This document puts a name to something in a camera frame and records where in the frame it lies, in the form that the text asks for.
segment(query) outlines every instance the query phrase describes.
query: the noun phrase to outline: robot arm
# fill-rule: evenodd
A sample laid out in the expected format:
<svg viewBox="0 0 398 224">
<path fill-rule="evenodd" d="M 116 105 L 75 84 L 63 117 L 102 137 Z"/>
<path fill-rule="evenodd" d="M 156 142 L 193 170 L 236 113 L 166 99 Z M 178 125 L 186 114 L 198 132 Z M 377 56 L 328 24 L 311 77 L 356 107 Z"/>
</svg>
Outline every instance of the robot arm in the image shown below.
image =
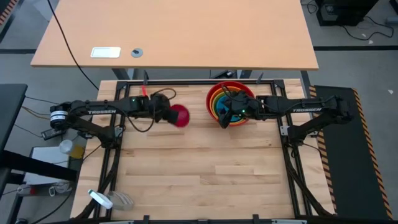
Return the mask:
<svg viewBox="0 0 398 224">
<path fill-rule="evenodd" d="M 348 102 L 339 96 L 327 99 L 294 99 L 283 96 L 248 96 L 244 91 L 225 94 L 228 99 L 223 102 L 225 108 L 219 111 L 218 122 L 222 128 L 227 128 L 233 115 L 244 119 L 276 119 L 291 113 L 320 112 L 320 116 L 300 126 L 287 128 L 289 142 L 301 145 L 305 137 L 329 124 L 345 124 L 353 117 L 349 111 Z"/>
<path fill-rule="evenodd" d="M 132 118 L 152 118 L 156 123 L 166 120 L 175 124 L 178 111 L 170 108 L 169 99 L 156 93 L 150 96 L 130 96 L 118 101 L 73 101 L 50 108 L 50 125 L 55 130 L 76 129 L 82 133 L 96 136 L 103 147 L 112 147 L 117 134 L 114 127 L 98 126 L 81 116 L 91 114 L 120 114 Z"/>
</svg>

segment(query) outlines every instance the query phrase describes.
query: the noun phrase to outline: colorful nesting bowls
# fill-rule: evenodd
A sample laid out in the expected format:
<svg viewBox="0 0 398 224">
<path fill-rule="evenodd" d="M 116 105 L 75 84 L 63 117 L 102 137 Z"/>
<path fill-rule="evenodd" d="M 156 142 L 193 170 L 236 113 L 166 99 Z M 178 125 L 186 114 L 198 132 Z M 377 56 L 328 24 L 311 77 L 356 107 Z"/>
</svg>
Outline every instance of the colorful nesting bowls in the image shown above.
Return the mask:
<svg viewBox="0 0 398 224">
<path fill-rule="evenodd" d="M 207 93 L 206 97 L 206 107 L 207 111 L 209 112 L 210 116 L 213 117 L 215 121 L 218 121 L 218 116 L 219 116 L 219 111 L 221 111 L 223 108 L 228 110 L 223 102 L 228 99 L 228 97 L 225 95 L 223 89 L 221 88 L 222 85 L 228 87 L 230 91 L 239 91 L 243 90 L 246 92 L 251 97 L 254 97 L 253 92 L 246 86 L 243 85 L 240 82 L 236 81 L 224 81 L 216 84 L 213 86 L 210 91 Z M 231 118 L 231 123 L 229 124 L 230 126 L 238 126 L 246 123 L 246 119 L 242 119 L 239 116 L 233 116 Z"/>
</svg>

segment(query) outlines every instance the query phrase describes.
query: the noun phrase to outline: plastic bottle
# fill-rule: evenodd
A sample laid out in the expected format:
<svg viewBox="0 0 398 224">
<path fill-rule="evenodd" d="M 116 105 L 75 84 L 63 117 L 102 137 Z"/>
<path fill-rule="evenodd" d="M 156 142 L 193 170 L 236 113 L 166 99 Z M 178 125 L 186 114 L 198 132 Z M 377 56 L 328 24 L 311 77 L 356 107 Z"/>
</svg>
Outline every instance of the plastic bottle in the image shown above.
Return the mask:
<svg viewBox="0 0 398 224">
<path fill-rule="evenodd" d="M 85 149 L 82 146 L 74 144 L 71 140 L 63 140 L 60 143 L 60 151 L 75 159 L 83 158 Z"/>
<path fill-rule="evenodd" d="M 131 210 L 134 205 L 131 198 L 121 192 L 110 191 L 107 196 L 105 196 L 90 189 L 88 194 L 106 209 L 113 208 L 116 210 L 127 211 Z"/>
</svg>

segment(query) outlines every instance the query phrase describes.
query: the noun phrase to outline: wooden table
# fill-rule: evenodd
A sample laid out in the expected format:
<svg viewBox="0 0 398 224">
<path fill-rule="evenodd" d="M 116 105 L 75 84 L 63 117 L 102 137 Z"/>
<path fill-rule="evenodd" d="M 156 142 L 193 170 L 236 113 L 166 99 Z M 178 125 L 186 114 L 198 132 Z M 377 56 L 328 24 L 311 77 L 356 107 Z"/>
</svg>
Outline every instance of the wooden table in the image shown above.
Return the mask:
<svg viewBox="0 0 398 224">
<path fill-rule="evenodd" d="M 318 69 L 298 0 L 61 0 L 55 13 L 82 67 Z M 76 66 L 54 19 L 31 65 Z"/>
<path fill-rule="evenodd" d="M 289 98 L 304 97 L 299 79 L 284 81 Z M 148 86 L 148 94 L 163 87 Z M 130 195 L 135 207 L 128 212 L 114 210 L 112 219 L 142 220 L 144 215 L 151 220 L 250 219 L 252 214 L 294 217 L 276 120 L 250 120 L 243 126 L 221 129 L 205 106 L 211 85 L 167 87 L 177 91 L 172 104 L 190 110 L 190 124 L 178 129 L 160 122 L 149 132 L 138 133 L 126 122 L 116 190 Z M 271 94 L 267 85 L 248 87 L 255 95 Z M 116 81 L 102 81 L 98 100 L 113 100 L 115 88 Z M 140 93 L 139 86 L 131 88 L 131 95 Z M 294 124 L 310 119 L 306 113 L 292 117 Z M 109 118 L 98 115 L 93 122 L 106 126 Z M 150 121 L 135 123 L 143 129 Z M 314 138 L 305 142 L 317 146 Z M 97 139 L 89 140 L 86 154 L 99 144 Z M 319 152 L 308 146 L 299 148 L 308 188 L 333 212 Z M 98 150 L 83 163 L 71 217 L 89 202 L 87 191 L 97 189 L 103 155 Z M 300 204 L 304 213 L 301 198 Z"/>
</svg>

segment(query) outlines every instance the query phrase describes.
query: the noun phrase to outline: red ball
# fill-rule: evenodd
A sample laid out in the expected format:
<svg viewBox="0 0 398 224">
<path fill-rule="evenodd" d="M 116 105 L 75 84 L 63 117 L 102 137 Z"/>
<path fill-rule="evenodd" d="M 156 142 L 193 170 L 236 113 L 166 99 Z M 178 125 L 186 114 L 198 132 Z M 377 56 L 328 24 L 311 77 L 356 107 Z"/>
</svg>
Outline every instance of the red ball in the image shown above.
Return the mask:
<svg viewBox="0 0 398 224">
<path fill-rule="evenodd" d="M 182 105 L 173 105 L 170 107 L 172 110 L 178 111 L 177 122 L 174 124 L 178 128 L 185 127 L 189 123 L 189 111 Z"/>
</svg>

